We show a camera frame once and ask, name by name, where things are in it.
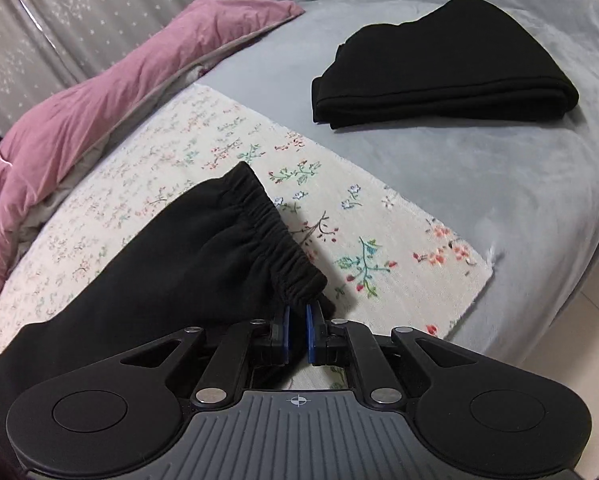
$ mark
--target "round metal cap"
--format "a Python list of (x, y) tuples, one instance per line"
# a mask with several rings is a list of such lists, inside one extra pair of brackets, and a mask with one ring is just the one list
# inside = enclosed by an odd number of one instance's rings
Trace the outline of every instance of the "round metal cap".
[(402, 394), (394, 388), (378, 388), (371, 392), (371, 399), (380, 404), (393, 404), (402, 399)]
[(195, 397), (204, 404), (216, 404), (226, 399), (226, 392), (221, 388), (204, 388)]

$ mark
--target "curtain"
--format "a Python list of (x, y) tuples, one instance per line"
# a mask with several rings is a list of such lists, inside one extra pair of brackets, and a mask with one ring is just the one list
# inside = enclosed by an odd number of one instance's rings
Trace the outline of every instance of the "curtain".
[(19, 0), (0, 0), (0, 134), (54, 92), (84, 76), (70, 70)]
[(109, 68), (193, 0), (22, 0), (66, 63)]

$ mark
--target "mattress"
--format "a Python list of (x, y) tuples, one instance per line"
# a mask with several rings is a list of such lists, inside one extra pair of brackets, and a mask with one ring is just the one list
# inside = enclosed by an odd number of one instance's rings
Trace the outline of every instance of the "mattress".
[(448, 0), (298, 1), (305, 15), (199, 82), (348, 158), (494, 254), (494, 278), (450, 338), (519, 363), (599, 245), (599, 0), (487, 0), (579, 90), (562, 121), (421, 118), (336, 131), (313, 123), (310, 88), (337, 46), (364, 25), (415, 20)]

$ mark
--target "floral print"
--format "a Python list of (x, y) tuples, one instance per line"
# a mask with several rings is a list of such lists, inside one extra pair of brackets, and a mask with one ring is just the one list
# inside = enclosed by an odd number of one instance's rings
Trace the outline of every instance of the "floral print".
[[(378, 334), (435, 327), (443, 338), (491, 275), (467, 240), (366, 171), (193, 84), (103, 159), (47, 222), (0, 296), (0, 352), (23, 325), (61, 312), (179, 195), (239, 161), (326, 275), (338, 317)], [(295, 375), (295, 387), (342, 382), (332, 370), (311, 372)]]

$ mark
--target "folded black clothing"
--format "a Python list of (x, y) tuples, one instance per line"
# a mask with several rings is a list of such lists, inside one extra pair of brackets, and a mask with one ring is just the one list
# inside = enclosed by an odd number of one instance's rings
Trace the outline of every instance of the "folded black clothing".
[(579, 94), (506, 12), (451, 0), (415, 22), (358, 30), (314, 79), (312, 100), (313, 120), (340, 128), (421, 115), (556, 120)]
[[(6, 415), (29, 387), (187, 326), (212, 336), (239, 321), (272, 319), (286, 305), (291, 337), (301, 339), (306, 305), (324, 286), (240, 162), (168, 205), (60, 314), (20, 330), (0, 355), (0, 451), (18, 463)], [(293, 345), (292, 357), (305, 349)]]

